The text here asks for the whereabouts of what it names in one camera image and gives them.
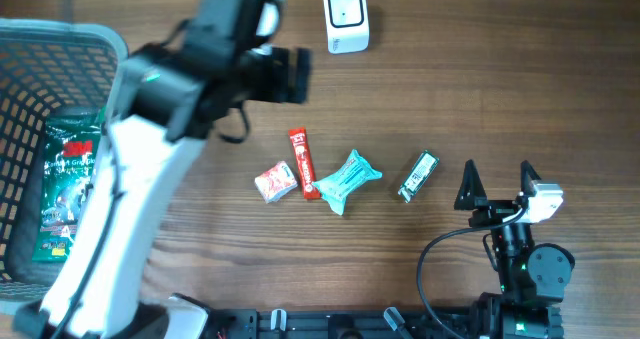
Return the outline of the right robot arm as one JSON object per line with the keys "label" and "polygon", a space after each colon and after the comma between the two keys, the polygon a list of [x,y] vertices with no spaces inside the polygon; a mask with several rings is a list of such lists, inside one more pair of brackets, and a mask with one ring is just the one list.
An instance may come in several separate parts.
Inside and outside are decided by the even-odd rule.
{"label": "right robot arm", "polygon": [[559,245],[537,244],[532,227],[550,219],[564,191],[546,182],[528,161],[520,166],[520,192],[513,200],[490,200],[473,161],[465,163],[454,208],[470,211],[469,227],[484,231],[483,246],[501,286],[483,293],[469,310],[472,338],[561,338],[557,305],[564,299],[574,256]]}

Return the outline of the teal wet wipes pack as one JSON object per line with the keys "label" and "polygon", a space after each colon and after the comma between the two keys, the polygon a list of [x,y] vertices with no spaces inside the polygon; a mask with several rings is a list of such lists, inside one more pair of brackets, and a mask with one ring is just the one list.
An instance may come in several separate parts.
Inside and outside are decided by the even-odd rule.
{"label": "teal wet wipes pack", "polygon": [[312,183],[331,210],[342,216],[348,196],[368,181],[381,179],[383,174],[374,169],[356,149],[349,154],[344,165],[335,173]]}

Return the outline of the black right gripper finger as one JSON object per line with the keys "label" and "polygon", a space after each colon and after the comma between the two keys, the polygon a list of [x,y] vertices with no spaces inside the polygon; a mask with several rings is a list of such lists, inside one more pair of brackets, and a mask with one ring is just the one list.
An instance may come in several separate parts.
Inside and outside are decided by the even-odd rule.
{"label": "black right gripper finger", "polygon": [[454,202],[455,210],[476,210],[487,206],[487,194],[472,159],[465,163],[462,182]]}
{"label": "black right gripper finger", "polygon": [[521,191],[526,196],[534,195],[533,182],[539,181],[541,177],[537,174],[528,160],[524,160],[520,165],[521,170]]}

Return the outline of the green 3M package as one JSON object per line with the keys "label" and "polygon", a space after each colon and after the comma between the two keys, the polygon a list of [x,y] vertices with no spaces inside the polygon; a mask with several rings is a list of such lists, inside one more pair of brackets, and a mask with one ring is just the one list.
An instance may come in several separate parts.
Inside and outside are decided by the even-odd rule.
{"label": "green 3M package", "polygon": [[70,254],[94,173],[101,124],[99,114],[46,120],[35,262],[63,262]]}

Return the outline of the red white snack packet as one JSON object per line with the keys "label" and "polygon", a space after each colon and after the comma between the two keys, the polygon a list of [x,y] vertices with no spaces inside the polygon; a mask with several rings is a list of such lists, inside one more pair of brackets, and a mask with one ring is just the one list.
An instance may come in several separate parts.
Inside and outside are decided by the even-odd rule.
{"label": "red white snack packet", "polygon": [[278,201],[298,186],[291,168],[284,161],[256,177],[254,184],[266,203]]}

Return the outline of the red stick sachet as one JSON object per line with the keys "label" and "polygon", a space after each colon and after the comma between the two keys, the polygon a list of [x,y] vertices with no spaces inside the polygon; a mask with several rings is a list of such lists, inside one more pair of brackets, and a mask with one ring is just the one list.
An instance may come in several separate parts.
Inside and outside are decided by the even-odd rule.
{"label": "red stick sachet", "polygon": [[288,134],[299,170],[303,197],[307,200],[320,199],[321,194],[313,185],[316,181],[316,176],[306,129],[304,127],[290,129]]}

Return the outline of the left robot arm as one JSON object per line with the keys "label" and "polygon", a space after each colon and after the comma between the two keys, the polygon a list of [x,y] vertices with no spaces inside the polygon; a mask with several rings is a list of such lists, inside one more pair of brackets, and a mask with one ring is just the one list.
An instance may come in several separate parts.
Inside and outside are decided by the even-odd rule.
{"label": "left robot arm", "polygon": [[272,48],[286,0],[201,0],[179,48],[151,42],[120,62],[90,193],[69,258],[45,296],[21,306],[29,338],[204,338],[210,308],[144,301],[144,267],[170,200],[215,121],[248,100],[301,104],[311,53]]}

